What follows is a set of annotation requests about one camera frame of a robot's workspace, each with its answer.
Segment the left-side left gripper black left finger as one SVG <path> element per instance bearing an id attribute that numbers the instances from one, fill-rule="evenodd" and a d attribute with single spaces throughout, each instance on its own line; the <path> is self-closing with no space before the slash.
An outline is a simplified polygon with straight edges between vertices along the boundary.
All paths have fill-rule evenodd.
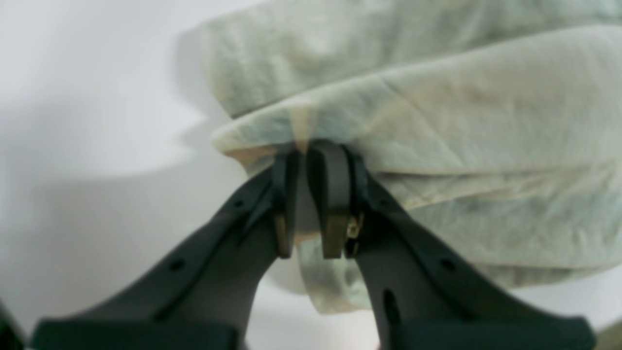
<path id="1" fill-rule="evenodd" d="M 278 153 L 208 224 L 101 304 L 40 321 L 34 350 L 242 350 L 256 290 L 294 245 L 298 152 Z"/>

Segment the left-side left gripper right finger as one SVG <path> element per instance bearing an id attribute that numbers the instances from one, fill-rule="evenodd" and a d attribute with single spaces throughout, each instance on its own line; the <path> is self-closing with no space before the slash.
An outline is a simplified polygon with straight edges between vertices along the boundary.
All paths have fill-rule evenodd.
<path id="1" fill-rule="evenodd" d="M 383 350 L 592 350 L 583 317 L 556 316 L 491 283 L 414 221 L 346 146 L 315 141 L 307 175 L 325 259 L 354 259 Z"/>

